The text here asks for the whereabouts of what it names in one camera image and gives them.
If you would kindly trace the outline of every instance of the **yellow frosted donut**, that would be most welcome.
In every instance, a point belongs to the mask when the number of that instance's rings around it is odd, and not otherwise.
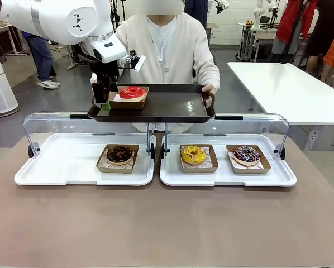
[[[207,159],[207,152],[204,148],[188,146],[181,150],[182,160],[189,165],[200,165]]]

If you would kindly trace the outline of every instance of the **person's hand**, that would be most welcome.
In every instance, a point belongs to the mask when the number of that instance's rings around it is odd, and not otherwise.
[[[204,86],[204,88],[202,88],[202,92],[210,92],[212,93],[213,95],[216,95],[216,88],[214,87],[214,85],[212,84],[207,84],[206,86]],[[207,108],[209,108],[209,106],[211,106],[212,104],[212,98],[209,97],[207,100],[206,100],[206,104],[207,104]]]

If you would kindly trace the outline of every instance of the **red icing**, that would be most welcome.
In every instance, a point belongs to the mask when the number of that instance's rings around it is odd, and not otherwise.
[[[123,99],[135,99],[142,97],[146,91],[140,87],[128,87],[120,91],[120,97]]]

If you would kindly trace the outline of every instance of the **blue jeans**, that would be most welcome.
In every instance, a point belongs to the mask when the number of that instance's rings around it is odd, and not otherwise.
[[[51,67],[54,63],[54,58],[50,52],[47,41],[39,36],[29,37],[26,40],[30,45],[34,63],[37,67],[38,80],[49,80]]]

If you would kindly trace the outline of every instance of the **neck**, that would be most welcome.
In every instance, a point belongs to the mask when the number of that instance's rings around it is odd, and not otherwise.
[[[174,17],[175,15],[149,15],[149,19],[160,27],[169,24],[174,19]]]

